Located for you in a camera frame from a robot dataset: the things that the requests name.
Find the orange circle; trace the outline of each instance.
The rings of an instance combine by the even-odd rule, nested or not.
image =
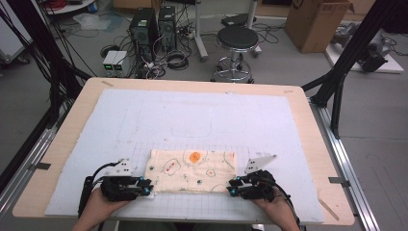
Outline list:
[[[191,161],[192,163],[196,163],[197,161],[200,160],[200,157],[201,157],[200,153],[198,153],[198,152],[193,152],[193,153],[190,155],[190,161]]]

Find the gray floor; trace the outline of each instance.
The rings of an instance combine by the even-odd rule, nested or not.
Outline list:
[[[68,36],[69,41],[97,76],[105,76],[103,58],[99,55],[101,48],[113,44],[117,37],[126,36],[129,25],[128,21],[112,14],[104,17],[112,20],[113,25],[98,32],[80,31],[78,25],[69,25],[73,22],[71,19],[62,19],[63,26],[74,33]],[[220,16],[203,19],[202,31],[211,34],[219,30],[222,27],[220,19]],[[257,23],[279,26],[284,21],[259,18]],[[255,84],[302,86],[331,68],[324,54],[300,54],[283,30],[273,34],[279,38],[278,43],[261,43],[263,53],[258,58],[249,54],[244,56],[251,65]],[[398,51],[408,53],[408,38],[391,37],[397,41]],[[228,53],[216,46],[214,36],[204,36],[203,40],[210,56],[206,63],[199,61],[197,49],[191,41],[190,66],[182,71],[168,70],[162,79],[209,81],[214,64]],[[395,53],[391,56],[408,69],[407,57]],[[77,66],[89,72],[76,55],[73,57]],[[0,171],[3,171],[48,108],[49,86],[35,64],[12,64],[0,73],[3,74],[0,77]],[[344,85],[340,135],[381,230],[408,230],[406,89],[407,71],[402,74],[351,71]],[[316,90],[306,92],[308,96],[314,93]],[[0,230],[70,230],[74,221],[15,218],[8,212],[0,219]],[[112,230],[113,223],[109,222],[108,226],[105,230]],[[308,226],[308,229],[363,230],[358,219],[350,227]]]

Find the human hand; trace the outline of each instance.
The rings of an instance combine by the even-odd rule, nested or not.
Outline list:
[[[269,219],[279,226],[282,231],[299,231],[293,211],[280,192],[271,202],[264,199],[251,201],[264,210]]]
[[[72,231],[89,231],[96,225],[108,219],[119,208],[127,205],[130,201],[109,201],[100,188],[93,190],[81,217]]]

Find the stool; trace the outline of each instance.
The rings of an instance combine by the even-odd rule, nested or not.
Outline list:
[[[248,78],[248,84],[253,84],[251,68],[243,60],[243,52],[251,51],[258,45],[258,35],[251,29],[240,26],[229,26],[221,29],[217,34],[217,44],[225,50],[231,51],[231,57],[224,57],[216,64],[215,76],[239,81]]]

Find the desk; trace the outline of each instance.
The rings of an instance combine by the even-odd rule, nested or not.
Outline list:
[[[337,173],[333,168],[307,98],[300,87],[109,78],[92,78],[88,80],[59,133],[42,159],[43,163],[49,163],[51,167],[48,170],[36,170],[13,208],[13,214],[16,217],[46,217],[44,211],[55,190],[64,163],[72,152],[100,93],[104,89],[193,92],[231,91],[244,94],[286,96],[293,112],[294,123],[309,169],[317,187],[319,202],[324,213],[324,223],[350,225],[354,222],[354,216],[342,187],[337,184],[330,184],[328,181],[328,177],[335,177]]]

